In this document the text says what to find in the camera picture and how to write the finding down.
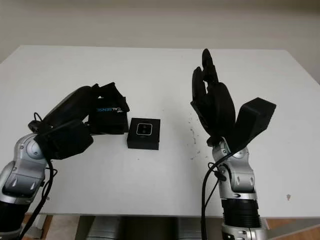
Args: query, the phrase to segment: logo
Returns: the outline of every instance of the logo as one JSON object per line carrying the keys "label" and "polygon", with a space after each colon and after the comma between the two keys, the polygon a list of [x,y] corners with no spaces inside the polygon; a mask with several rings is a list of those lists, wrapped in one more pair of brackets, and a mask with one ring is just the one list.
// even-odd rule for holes
{"label": "logo", "polygon": [[103,112],[117,112],[117,113],[123,113],[122,109],[120,107],[97,107],[96,111],[98,113]]}

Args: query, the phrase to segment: wire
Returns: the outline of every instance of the wire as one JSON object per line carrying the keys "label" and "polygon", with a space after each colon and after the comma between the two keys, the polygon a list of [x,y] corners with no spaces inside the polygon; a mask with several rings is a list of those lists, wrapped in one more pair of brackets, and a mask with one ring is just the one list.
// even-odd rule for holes
{"label": "wire", "polygon": [[34,120],[37,120],[37,117],[40,119],[40,121],[42,122],[42,118],[40,117],[40,115],[37,112],[33,113],[33,118]]}
{"label": "wire", "polygon": [[201,193],[201,238],[202,240],[207,240],[207,228],[206,228],[206,185],[208,181],[208,177],[210,173],[215,169],[216,166],[221,164],[224,160],[231,157],[233,152],[230,152],[229,154],[223,156],[215,163],[212,163],[212,166],[209,168],[209,170],[206,172],[203,182],[202,182],[202,193]]}
{"label": "wire", "polygon": [[46,188],[46,191],[43,195],[43,197],[41,198],[38,206],[36,206],[33,214],[31,215],[29,221],[26,223],[24,229],[22,230],[21,234],[20,234],[20,237],[19,237],[19,240],[22,240],[24,235],[26,234],[26,232],[29,230],[29,228],[32,226],[32,224],[34,223],[37,215],[40,213],[40,210],[42,209],[42,207],[44,206],[46,200],[47,200],[47,197],[49,195],[49,192],[51,190],[51,187],[52,187],[52,184],[53,184],[53,181],[54,181],[54,167],[52,165],[52,162],[48,159],[46,159],[46,162],[48,163],[48,166],[49,166],[49,170],[50,170],[50,176],[49,176],[49,180],[48,180],[48,184],[47,184],[47,188]]}
{"label": "wire", "polygon": [[215,189],[216,189],[216,187],[217,187],[218,183],[219,183],[219,179],[217,179],[217,180],[216,180],[216,183],[215,183],[215,185],[214,185],[214,187],[213,187],[213,189],[212,189],[212,191],[211,191],[211,193],[210,193],[209,197],[207,198],[207,200],[206,200],[206,202],[205,202],[205,205],[204,205],[204,207],[205,207],[205,208],[207,207],[207,205],[208,205],[208,203],[209,203],[209,200],[210,200],[210,198],[211,198],[212,194],[214,194],[214,191],[215,191]]}
{"label": "wire", "polygon": [[[58,170],[54,168],[53,171],[54,171],[53,177],[55,177],[58,174]],[[46,190],[48,184],[49,184],[49,181],[47,181],[43,186],[42,193],[41,193],[42,198],[44,198],[44,196],[45,196],[45,190]]]}

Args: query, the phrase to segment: white table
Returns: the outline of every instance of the white table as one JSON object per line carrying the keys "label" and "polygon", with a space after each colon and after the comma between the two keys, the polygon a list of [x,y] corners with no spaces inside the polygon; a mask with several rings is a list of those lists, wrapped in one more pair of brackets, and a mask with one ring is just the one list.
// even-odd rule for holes
{"label": "white table", "polygon": [[[284,50],[210,52],[236,111],[255,97],[277,105],[268,129],[248,146],[260,215],[320,217],[320,86]],[[83,154],[54,161],[59,173],[42,212],[199,216],[201,184],[212,161],[208,135],[190,105],[201,54],[21,46],[0,64],[0,169],[12,160],[16,141],[30,132],[33,112],[44,117],[78,87],[114,81],[130,106],[129,119],[161,119],[160,150],[128,149],[126,134],[95,136]],[[215,181],[210,179],[208,190]],[[207,215],[222,215],[218,191]]]}

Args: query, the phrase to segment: small black box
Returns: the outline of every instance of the small black box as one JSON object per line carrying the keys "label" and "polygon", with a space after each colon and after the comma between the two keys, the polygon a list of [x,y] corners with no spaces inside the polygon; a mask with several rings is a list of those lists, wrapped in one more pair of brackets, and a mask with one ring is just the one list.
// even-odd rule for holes
{"label": "small black box", "polygon": [[159,150],[160,119],[132,118],[126,142],[129,149]]}

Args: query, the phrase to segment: white wall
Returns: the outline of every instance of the white wall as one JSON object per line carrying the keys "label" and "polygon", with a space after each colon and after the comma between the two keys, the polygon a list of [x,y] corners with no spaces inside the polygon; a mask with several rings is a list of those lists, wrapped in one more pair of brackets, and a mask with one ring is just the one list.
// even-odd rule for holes
{"label": "white wall", "polygon": [[320,83],[319,2],[0,0],[0,62],[21,44],[285,49]]}

